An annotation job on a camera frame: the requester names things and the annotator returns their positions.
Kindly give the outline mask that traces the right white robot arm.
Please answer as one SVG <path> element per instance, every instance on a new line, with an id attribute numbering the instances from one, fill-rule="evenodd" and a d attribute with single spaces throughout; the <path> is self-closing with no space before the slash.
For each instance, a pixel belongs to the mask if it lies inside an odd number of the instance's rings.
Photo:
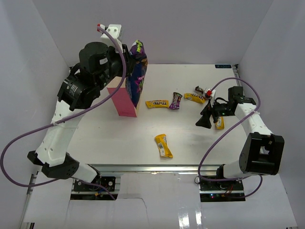
<path id="1" fill-rule="evenodd" d="M 196 122 L 196 126 L 210 129 L 218 118 L 235 116 L 247 134 L 239 158 L 221 165 L 216 171 L 215 184 L 220 190 L 227 190 L 233 179 L 255 175 L 274 176 L 279 171 L 284 138 L 272 133 L 256 108 L 254 99 L 244 96 L 243 87 L 234 86 L 228 89 L 228 99 L 223 103 L 219 103 L 217 98 L 210 100 Z"/>

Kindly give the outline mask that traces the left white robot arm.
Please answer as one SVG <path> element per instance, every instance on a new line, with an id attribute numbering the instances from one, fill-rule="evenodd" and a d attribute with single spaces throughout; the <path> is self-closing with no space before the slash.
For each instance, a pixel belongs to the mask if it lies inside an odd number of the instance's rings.
<path id="1" fill-rule="evenodd" d="M 36 151 L 28 159 L 41 166 L 48 178 L 75 178 L 84 181 L 89 190 L 100 187 L 98 171 L 82 164 L 67 152 L 73 134 L 81 121 L 82 111 L 91 107 L 101 90 L 123 73 L 122 60 L 113 46 L 90 42 L 79 52 L 79 63 L 71 68 L 58 92 L 52 127 Z"/>

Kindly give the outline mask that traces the purple snack chip bag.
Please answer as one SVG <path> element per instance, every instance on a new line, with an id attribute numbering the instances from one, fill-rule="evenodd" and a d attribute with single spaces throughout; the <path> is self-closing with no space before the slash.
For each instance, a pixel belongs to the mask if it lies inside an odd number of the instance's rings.
<path id="1" fill-rule="evenodd" d="M 144 44 L 140 40 L 136 40 L 132 44 L 129 53 L 132 60 L 135 61 L 135 65 L 132 74 L 126 79 L 125 88 L 127 89 L 128 95 L 136 108 L 143 90 L 148 59 L 145 53 Z"/>

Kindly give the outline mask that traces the pink paper gift bag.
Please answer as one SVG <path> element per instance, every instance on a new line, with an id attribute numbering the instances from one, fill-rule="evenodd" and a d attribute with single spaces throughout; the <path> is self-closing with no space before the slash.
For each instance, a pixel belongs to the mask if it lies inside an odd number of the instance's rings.
<path id="1" fill-rule="evenodd" d="M 140 90 L 138 103 L 134 106 L 131 99 L 129 79 L 126 78 L 116 93 L 111 96 L 111 100 L 119 116 L 137 117 L 140 109 L 141 97 L 142 91 Z"/>

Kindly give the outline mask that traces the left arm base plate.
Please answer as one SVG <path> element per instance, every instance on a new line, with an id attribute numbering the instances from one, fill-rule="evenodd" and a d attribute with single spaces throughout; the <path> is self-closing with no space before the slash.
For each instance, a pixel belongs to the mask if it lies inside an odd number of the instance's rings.
<path id="1" fill-rule="evenodd" d="M 116 177 L 101 177 L 96 184 L 103 186 L 108 191 L 113 192 L 115 190 Z M 102 193 L 105 190 L 101 187 L 94 185 L 87 185 L 82 183 L 80 180 L 75 180 L 73 183 L 72 191 L 74 192 L 97 192 Z"/>

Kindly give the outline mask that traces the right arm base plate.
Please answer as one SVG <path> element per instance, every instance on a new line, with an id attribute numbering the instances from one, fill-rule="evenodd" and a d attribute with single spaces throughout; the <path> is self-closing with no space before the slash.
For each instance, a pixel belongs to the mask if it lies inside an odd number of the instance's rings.
<path id="1" fill-rule="evenodd" d="M 206 181 L 202 178 L 197 178 L 201 191 L 243 191 L 244 186 L 242 181 Z"/>

